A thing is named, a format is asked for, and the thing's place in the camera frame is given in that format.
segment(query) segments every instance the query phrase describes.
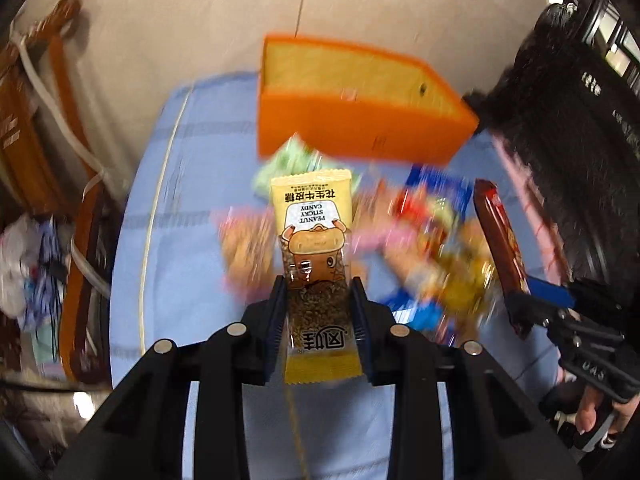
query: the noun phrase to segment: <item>white plastic bag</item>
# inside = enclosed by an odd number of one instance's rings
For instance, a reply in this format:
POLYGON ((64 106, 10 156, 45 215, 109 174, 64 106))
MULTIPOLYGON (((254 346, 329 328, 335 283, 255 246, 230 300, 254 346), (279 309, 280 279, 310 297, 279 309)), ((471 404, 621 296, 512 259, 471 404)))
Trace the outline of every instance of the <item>white plastic bag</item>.
POLYGON ((12 319, 24 312, 24 282, 38 263, 38 224, 22 215, 0 237, 0 310, 12 319))

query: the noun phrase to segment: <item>wooden chair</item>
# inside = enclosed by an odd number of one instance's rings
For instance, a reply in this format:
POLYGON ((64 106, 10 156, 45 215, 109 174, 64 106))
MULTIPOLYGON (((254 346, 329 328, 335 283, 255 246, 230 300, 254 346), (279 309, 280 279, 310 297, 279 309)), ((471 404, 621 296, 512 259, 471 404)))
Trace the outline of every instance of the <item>wooden chair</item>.
MULTIPOLYGON (((80 10, 80 0, 60 0, 49 16, 31 28, 26 45, 29 49, 46 49, 66 121, 78 140, 91 150, 68 76, 62 36, 80 10)), ((79 253, 110 282, 121 213, 102 182, 93 186, 82 200, 69 198, 63 191, 31 120, 25 82, 18 49, 10 43, 0 52, 0 162, 7 168, 12 186, 30 214, 53 215, 75 222, 74 238, 79 253), (98 247, 105 249, 102 257, 98 247)), ((87 178, 93 178, 95 171, 83 165, 87 178)), ((87 349, 90 310, 95 303, 92 290, 72 261, 60 320, 60 359, 70 381, 110 383, 108 305, 98 309, 102 351, 87 349)))

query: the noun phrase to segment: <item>peanut sticky candy package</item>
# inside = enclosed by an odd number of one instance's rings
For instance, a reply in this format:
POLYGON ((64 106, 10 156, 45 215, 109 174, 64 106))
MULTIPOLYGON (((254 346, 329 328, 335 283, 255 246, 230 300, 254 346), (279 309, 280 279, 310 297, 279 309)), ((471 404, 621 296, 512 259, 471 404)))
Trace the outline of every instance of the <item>peanut sticky candy package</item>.
POLYGON ((362 373, 349 310, 351 172, 271 179, 276 234, 288 284, 285 382, 362 373))

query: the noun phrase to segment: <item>pink fabric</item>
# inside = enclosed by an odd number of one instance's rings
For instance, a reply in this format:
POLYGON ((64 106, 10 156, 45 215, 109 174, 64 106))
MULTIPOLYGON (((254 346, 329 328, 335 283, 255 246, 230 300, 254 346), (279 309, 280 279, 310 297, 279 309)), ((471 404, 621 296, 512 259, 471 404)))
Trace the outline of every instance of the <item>pink fabric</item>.
POLYGON ((556 240, 559 240, 559 236, 549 230, 533 202, 535 197, 532 190, 537 188, 533 183, 531 170, 524 165, 518 155, 512 157, 507 154, 504 149, 503 138, 494 136, 494 147, 504 169, 513 182, 513 188, 538 241, 545 278, 549 283, 561 285, 565 272, 562 268, 562 260, 558 257, 559 248, 556 240))

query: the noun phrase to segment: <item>beige floor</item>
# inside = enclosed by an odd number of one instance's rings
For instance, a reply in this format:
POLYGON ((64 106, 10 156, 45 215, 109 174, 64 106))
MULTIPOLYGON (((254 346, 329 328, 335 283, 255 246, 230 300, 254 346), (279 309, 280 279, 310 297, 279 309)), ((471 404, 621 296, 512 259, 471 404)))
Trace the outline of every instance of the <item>beige floor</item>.
MULTIPOLYGON (((18 29, 56 1, 28 0, 18 29)), ((84 18, 67 51, 90 142, 131 182, 169 92, 212 74, 256 70, 266 32, 298 30, 413 54, 462 93, 494 85, 545 5, 546 0, 84 0, 84 18)))

